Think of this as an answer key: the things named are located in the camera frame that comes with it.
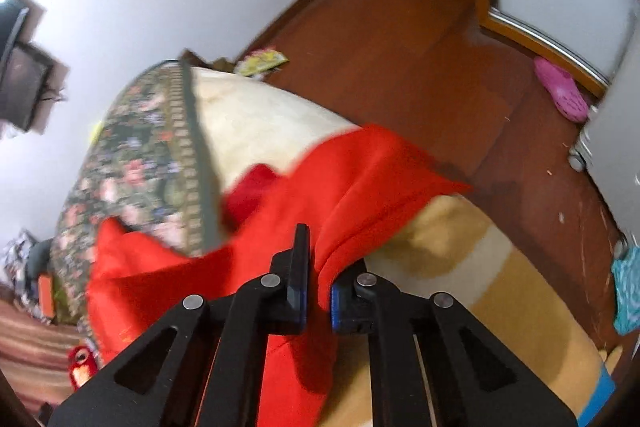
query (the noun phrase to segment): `caster wheel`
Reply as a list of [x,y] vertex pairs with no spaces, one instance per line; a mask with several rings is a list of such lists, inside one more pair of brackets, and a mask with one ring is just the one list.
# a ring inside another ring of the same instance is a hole
[[622,237],[613,247],[613,259],[622,259],[626,255],[626,251],[629,249],[629,245],[626,242],[626,238]]
[[584,171],[587,166],[582,155],[574,149],[569,151],[569,165],[576,172]]

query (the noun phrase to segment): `pink slipper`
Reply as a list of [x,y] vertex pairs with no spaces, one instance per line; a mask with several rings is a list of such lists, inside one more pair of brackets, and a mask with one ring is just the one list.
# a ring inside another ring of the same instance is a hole
[[554,100],[558,111],[567,120],[575,123],[585,122],[589,106],[578,91],[571,74],[542,57],[533,59],[533,68],[540,83]]

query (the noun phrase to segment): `wooden door frame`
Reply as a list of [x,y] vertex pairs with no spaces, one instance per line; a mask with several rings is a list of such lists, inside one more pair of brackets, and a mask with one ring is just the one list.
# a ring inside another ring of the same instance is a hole
[[497,0],[476,0],[476,14],[483,28],[504,36],[569,71],[575,80],[596,96],[604,94],[608,85],[606,77],[558,42],[501,13],[497,8]]

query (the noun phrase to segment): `dark red cloth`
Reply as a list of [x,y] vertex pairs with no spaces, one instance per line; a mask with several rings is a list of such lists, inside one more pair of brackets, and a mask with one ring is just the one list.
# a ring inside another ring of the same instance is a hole
[[334,278],[388,241],[431,198],[466,188],[434,174],[429,164],[425,153],[377,126],[333,137],[268,190],[223,248],[199,259],[105,220],[87,289],[105,361],[186,295],[219,298],[268,272],[273,254],[290,248],[296,223],[306,223],[313,249],[308,325],[296,337],[270,337],[258,424],[313,427],[332,383]]
[[280,178],[280,174],[264,163],[252,166],[236,186],[222,197],[225,224],[232,230],[242,225],[258,208],[271,185]]

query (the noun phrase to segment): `triangular cutout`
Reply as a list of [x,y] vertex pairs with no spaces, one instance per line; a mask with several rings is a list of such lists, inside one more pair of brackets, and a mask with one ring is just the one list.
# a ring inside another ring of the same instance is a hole
[[166,328],[114,375],[117,384],[138,394],[146,394],[156,383],[162,365],[178,333]]
[[470,329],[461,328],[459,333],[480,389],[492,393],[507,385],[516,383],[515,373],[504,365]]

